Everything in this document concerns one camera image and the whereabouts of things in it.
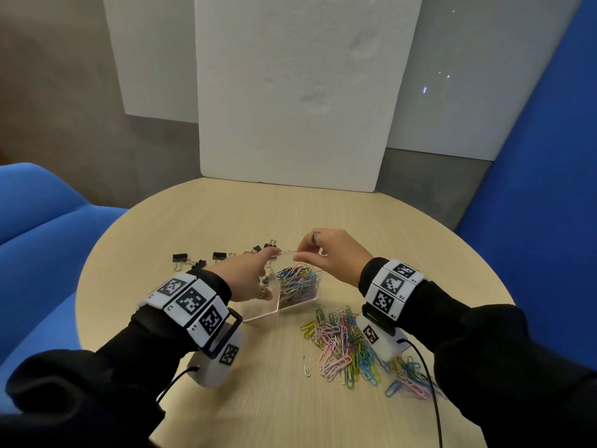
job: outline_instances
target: wooden tabletop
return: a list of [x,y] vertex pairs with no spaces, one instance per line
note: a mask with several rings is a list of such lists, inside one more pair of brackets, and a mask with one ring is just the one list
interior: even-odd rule
[[[138,204],[93,248],[76,294],[82,346],[96,350],[128,324],[137,303],[175,273],[173,254],[212,263],[213,251],[242,253],[270,239],[292,250],[314,227],[343,227],[373,255],[413,265],[467,305],[512,303],[473,249],[389,196],[201,178]],[[325,275],[319,301],[327,314],[360,308],[363,299]],[[433,403],[400,393],[386,398],[392,379],[383,371],[378,387],[360,378],[352,391],[319,376],[321,352],[299,331],[314,319],[308,303],[243,324],[245,345],[228,380],[211,390],[180,379],[162,401],[167,414],[153,440],[165,448],[436,447]],[[417,346],[431,365],[433,355]],[[142,374],[152,365],[139,368]],[[445,447],[485,446],[481,429],[446,399],[439,398],[439,411]]]

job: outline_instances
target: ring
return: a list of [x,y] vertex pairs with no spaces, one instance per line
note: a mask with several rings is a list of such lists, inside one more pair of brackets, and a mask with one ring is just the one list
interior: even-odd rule
[[319,247],[319,245],[317,245],[317,234],[319,234],[319,231],[315,231],[311,236],[311,243],[315,245],[315,247]]

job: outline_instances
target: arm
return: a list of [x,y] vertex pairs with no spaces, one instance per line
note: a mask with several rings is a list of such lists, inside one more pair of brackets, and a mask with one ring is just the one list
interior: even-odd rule
[[[296,259],[331,271],[364,296],[387,260],[365,254],[345,232],[316,231],[322,231],[317,243],[327,257],[307,245],[307,235]],[[532,341],[517,307],[469,308],[424,281],[396,325],[435,354],[437,383],[464,417],[481,426],[490,447],[597,439],[597,373]]]
[[[257,276],[280,250],[239,255],[210,270],[191,271],[228,302],[255,298]],[[262,297],[271,299],[269,292]],[[163,311],[142,306],[129,325],[97,352],[49,351],[19,365],[7,393],[21,414],[0,417],[0,438],[57,446],[150,446],[164,418],[158,394],[180,359],[197,350],[187,331]]]

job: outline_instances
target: wire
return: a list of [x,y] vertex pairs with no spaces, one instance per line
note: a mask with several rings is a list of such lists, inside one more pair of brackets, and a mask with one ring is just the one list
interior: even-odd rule
[[425,363],[425,360],[423,359],[423,356],[421,355],[421,352],[419,352],[419,350],[417,349],[417,347],[413,343],[411,343],[408,339],[400,339],[397,342],[398,342],[398,344],[400,344],[400,343],[408,343],[408,344],[410,344],[411,347],[416,351],[416,353],[419,356],[419,358],[421,359],[421,361],[423,362],[423,366],[425,368],[425,373],[427,373],[427,380],[429,381],[429,388],[431,388],[431,396],[433,397],[433,405],[435,406],[435,418],[437,420],[437,438],[439,439],[439,448],[443,448],[444,447],[444,443],[442,442],[442,426],[439,423],[439,409],[437,408],[437,398],[435,396],[435,390],[433,388],[433,382],[431,380],[431,374],[429,374],[429,369],[427,369],[427,364]]
[[162,394],[160,394],[160,397],[156,401],[156,404],[160,403],[160,401],[162,400],[162,398],[164,398],[164,395],[168,392],[168,390],[170,390],[170,388],[172,388],[172,386],[176,383],[177,380],[179,380],[186,373],[190,373],[192,371],[199,371],[199,367],[198,366],[191,366],[190,368],[185,369],[178,376],[176,376],[174,378],[174,380],[172,382],[170,382],[170,384],[166,387],[166,390],[162,391]]

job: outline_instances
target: black sleeve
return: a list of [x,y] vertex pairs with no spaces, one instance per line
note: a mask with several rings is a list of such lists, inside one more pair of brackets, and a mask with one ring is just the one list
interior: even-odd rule
[[[200,269],[192,273],[228,302],[230,288],[220,277]],[[0,417],[2,445],[149,446],[164,418],[156,398],[180,359],[196,348],[163,311],[143,306],[97,352],[33,355],[8,380],[7,394],[22,413]]]
[[[386,262],[363,269],[363,295]],[[514,305],[469,308],[424,281],[396,323],[435,354],[438,385],[490,448],[597,441],[597,373],[532,341]]]

